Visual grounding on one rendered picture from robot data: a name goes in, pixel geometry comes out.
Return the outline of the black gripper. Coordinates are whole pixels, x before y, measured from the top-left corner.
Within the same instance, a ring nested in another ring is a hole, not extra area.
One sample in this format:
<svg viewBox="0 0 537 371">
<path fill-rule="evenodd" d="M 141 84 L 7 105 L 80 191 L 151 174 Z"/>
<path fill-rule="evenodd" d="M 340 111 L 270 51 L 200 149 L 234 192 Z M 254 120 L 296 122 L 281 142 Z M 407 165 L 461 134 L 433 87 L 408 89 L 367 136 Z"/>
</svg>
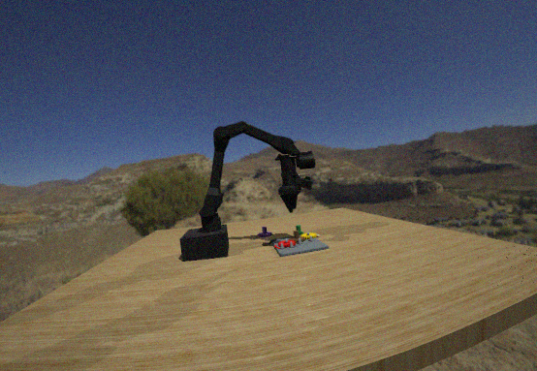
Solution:
<svg viewBox="0 0 537 371">
<path fill-rule="evenodd" d="M 298 173 L 296 170 L 282 171 L 281 177 L 283 181 L 282 187 L 278 189 L 281 199 L 286 204 L 290 213 L 293 213 L 294 209 L 297 209 L 298 194 L 301 187 L 296 187 L 296 177 Z"/>
</svg>

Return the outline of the yellow gear with black stripe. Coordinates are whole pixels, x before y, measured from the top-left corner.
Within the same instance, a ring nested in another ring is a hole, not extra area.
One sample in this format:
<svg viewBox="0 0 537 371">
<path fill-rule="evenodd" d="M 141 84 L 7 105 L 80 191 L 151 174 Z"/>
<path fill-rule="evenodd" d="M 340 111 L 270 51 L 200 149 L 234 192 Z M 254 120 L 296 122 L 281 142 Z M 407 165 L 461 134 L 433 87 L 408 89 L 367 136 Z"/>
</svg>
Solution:
<svg viewBox="0 0 537 371">
<path fill-rule="evenodd" d="M 317 237 L 317 233 L 315 233 L 315 232 L 312 232 L 312 233 L 310 233 L 310 234 L 307 234 L 307 233 L 306 233 L 306 234 L 302 234 L 301 236 L 304 236 L 306 239 L 307 239 L 307 238 L 310 239 L 310 235 L 312 235 L 312 238 Z"/>
</svg>

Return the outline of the purple gear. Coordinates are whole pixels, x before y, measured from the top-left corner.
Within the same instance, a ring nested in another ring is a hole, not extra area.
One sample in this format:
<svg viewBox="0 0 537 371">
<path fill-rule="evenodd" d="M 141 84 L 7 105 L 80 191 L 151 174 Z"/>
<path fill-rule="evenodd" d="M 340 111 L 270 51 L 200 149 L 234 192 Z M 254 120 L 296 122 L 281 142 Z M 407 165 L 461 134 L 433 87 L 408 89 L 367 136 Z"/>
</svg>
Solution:
<svg viewBox="0 0 537 371">
<path fill-rule="evenodd" d="M 263 232 L 258 233 L 259 237 L 266 237 L 272 235 L 271 232 L 267 232 L 267 227 L 262 227 Z"/>
</svg>

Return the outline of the brown gear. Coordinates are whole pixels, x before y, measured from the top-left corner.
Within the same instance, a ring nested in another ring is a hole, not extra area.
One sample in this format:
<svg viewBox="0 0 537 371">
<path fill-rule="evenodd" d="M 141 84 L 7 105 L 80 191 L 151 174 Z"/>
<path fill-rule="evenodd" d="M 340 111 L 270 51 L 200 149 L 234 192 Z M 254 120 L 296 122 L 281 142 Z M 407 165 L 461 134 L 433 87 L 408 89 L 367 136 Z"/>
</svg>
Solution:
<svg viewBox="0 0 537 371">
<path fill-rule="evenodd" d="M 301 241 L 305 241 L 304 236 L 299 236 L 299 231 L 294 231 L 294 237 L 290 238 L 291 240 L 294 240 L 296 243 L 299 242 L 299 238 Z M 289 240 L 290 240 L 289 239 Z"/>
</svg>

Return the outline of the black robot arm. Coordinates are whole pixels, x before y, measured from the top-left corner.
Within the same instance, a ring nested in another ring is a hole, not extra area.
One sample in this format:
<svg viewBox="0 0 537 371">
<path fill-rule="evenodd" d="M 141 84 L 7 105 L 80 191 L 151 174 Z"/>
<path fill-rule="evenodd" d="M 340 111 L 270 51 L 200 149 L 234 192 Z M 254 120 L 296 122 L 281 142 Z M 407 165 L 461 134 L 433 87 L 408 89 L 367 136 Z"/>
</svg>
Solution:
<svg viewBox="0 0 537 371">
<path fill-rule="evenodd" d="M 215 150 L 210 185 L 205 195 L 203 208 L 199 212 L 201 215 L 203 226 L 202 233 L 215 232 L 221 229 L 221 220 L 218 216 L 218 213 L 216 212 L 217 208 L 223 203 L 224 197 L 224 193 L 221 193 L 220 186 L 224 152 L 228 145 L 229 139 L 241 133 L 245 133 L 250 137 L 261 140 L 271 145 L 274 149 L 276 149 L 282 154 L 297 156 L 290 157 L 289 155 L 278 154 L 275 161 L 280 160 L 281 171 L 295 170 L 296 164 L 297 167 L 300 168 L 300 170 L 314 169 L 316 166 L 316 160 L 314 158 L 313 152 L 300 152 L 295 147 L 294 141 L 290 138 L 273 135 L 242 121 L 238 122 L 237 124 L 232 124 L 226 127 L 217 127 L 213 132 Z M 312 184 L 313 181 L 310 180 L 310 177 L 307 176 L 306 178 L 300 178 L 299 175 L 297 175 L 295 183 L 296 187 L 302 187 L 311 190 Z"/>
</svg>

